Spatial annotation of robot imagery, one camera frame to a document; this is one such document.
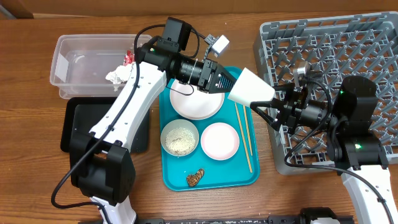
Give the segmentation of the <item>white cup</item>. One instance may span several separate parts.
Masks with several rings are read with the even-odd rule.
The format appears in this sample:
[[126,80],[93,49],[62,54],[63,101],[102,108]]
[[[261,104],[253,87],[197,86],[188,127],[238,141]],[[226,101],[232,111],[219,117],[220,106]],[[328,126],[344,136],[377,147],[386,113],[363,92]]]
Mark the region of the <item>white cup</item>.
[[244,68],[231,89],[228,99],[250,107],[252,102],[272,100],[274,94],[275,90],[272,86],[249,69]]

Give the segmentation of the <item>small pink plate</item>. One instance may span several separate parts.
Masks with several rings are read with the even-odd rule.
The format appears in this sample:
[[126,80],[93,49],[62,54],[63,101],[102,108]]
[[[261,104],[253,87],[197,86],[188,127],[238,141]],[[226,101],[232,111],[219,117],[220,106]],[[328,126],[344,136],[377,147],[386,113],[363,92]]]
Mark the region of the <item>small pink plate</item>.
[[211,159],[225,161],[232,158],[239,148],[237,131],[226,123],[213,123],[201,134],[203,152]]

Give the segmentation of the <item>grey bowl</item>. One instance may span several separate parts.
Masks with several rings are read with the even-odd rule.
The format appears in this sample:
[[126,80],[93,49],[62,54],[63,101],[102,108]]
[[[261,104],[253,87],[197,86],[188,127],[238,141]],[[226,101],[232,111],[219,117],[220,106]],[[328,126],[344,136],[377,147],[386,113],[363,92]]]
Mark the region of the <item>grey bowl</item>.
[[164,150],[165,150],[167,153],[169,153],[169,151],[166,149],[166,146],[165,146],[165,138],[166,138],[166,135],[167,135],[167,133],[168,133],[169,131],[171,131],[172,129],[179,128],[179,127],[189,129],[189,130],[194,134],[194,136],[195,136],[195,140],[196,140],[196,142],[197,142],[196,148],[197,148],[197,146],[198,146],[198,142],[199,142],[199,133],[198,133],[198,130],[197,130],[196,126],[195,126],[193,123],[191,123],[190,121],[187,121],[187,120],[185,120],[185,119],[176,119],[176,120],[173,120],[173,121],[169,122],[169,123],[163,128],[163,130],[162,130],[162,132],[161,132],[161,135],[160,135],[161,145],[162,145],[162,147],[164,148]]

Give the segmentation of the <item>pile of rice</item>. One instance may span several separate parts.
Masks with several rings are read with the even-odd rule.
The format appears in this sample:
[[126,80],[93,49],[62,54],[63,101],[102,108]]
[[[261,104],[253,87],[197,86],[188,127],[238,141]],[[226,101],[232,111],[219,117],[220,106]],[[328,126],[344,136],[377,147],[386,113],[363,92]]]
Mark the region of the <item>pile of rice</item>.
[[165,138],[165,146],[169,153],[184,156],[196,148],[194,134],[187,128],[175,128],[169,131]]

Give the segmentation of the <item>red foil snack wrapper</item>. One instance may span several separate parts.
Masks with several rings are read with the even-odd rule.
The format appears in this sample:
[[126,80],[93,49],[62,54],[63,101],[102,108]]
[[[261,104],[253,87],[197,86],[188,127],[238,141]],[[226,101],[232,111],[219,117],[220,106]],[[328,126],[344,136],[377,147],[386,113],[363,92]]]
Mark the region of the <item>red foil snack wrapper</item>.
[[134,53],[128,50],[124,56],[123,65],[127,66],[135,63]]

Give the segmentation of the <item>white napkin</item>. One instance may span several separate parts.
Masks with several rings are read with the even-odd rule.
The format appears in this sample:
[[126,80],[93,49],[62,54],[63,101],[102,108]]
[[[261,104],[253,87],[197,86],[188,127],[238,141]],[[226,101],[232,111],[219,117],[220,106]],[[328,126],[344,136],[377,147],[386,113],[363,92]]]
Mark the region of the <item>white napkin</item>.
[[120,65],[114,71],[109,72],[105,76],[105,79],[117,85],[126,83],[131,76],[131,73],[133,71],[132,68],[133,68],[133,63],[127,65]]

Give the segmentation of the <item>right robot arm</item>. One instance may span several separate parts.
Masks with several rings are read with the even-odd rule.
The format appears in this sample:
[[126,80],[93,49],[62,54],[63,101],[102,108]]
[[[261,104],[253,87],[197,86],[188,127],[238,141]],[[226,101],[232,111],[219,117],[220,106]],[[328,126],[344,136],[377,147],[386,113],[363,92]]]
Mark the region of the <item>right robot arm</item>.
[[397,207],[391,190],[391,173],[381,141],[370,129],[371,117],[377,106],[376,84],[371,80],[350,76],[343,80],[336,99],[326,93],[326,102],[314,101],[310,92],[314,86],[323,91],[326,86],[315,79],[275,86],[284,91],[284,100],[272,98],[253,101],[250,108],[273,129],[287,126],[293,133],[298,126],[311,131],[284,157],[285,165],[311,169],[311,164],[290,163],[288,160],[301,145],[320,132],[326,133],[327,154],[333,166],[319,165],[318,169],[333,170],[341,177],[354,205],[359,223],[397,223]]

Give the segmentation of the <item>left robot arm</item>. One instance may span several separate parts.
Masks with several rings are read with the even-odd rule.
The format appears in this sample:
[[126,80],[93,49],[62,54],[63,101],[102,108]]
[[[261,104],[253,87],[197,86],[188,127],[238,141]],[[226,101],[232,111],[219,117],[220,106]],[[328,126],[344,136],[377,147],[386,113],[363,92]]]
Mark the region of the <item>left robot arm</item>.
[[163,33],[141,47],[134,46],[135,63],[122,92],[88,133],[72,132],[66,178],[98,207],[104,223],[135,223],[129,194],[136,171],[130,149],[151,104],[171,79],[205,93],[231,91],[236,78],[222,65],[183,55],[194,28],[169,17]]

